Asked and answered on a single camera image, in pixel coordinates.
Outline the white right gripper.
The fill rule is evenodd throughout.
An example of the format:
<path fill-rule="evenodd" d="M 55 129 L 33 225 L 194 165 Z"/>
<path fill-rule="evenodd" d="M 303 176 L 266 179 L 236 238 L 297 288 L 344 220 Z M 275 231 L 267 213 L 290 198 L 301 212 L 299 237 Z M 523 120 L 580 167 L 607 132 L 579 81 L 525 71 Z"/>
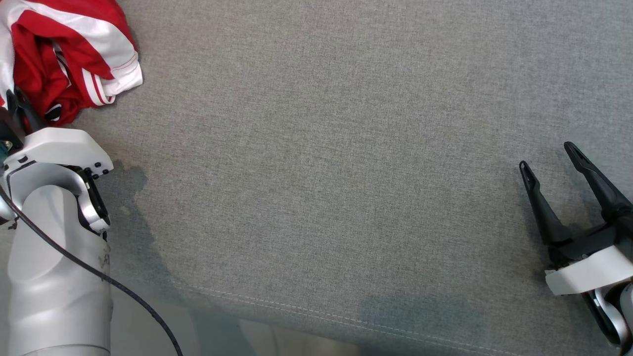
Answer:
<path fill-rule="evenodd" d="M 525 161 L 520 162 L 519 172 L 542 242 L 545 246 L 562 246 L 558 251 L 570 262 L 545 274 L 547 286 L 557 296 L 585 293 L 624 281 L 633 274 L 632 221 L 616 221 L 631 214 L 631 201 L 576 144 L 565 142 L 564 149 L 576 170 L 586 178 L 601 207 L 601 216 L 607 223 L 586 231 L 572 241 L 571 230 L 561 223 L 542 195 L 540 181 L 531 167 Z"/>

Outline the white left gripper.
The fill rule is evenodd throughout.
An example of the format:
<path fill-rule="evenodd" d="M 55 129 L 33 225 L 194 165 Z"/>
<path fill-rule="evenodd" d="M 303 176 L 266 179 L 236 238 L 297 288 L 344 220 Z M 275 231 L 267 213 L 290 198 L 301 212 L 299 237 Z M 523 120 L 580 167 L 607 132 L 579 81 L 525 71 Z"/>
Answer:
<path fill-rule="evenodd" d="M 101 176 L 113 170 L 104 149 L 86 131 L 46 128 L 46 121 L 27 95 L 16 88 L 6 91 L 7 110 L 1 113 L 1 177 L 30 162 L 89 169 Z M 25 135 L 23 123 L 28 126 Z"/>

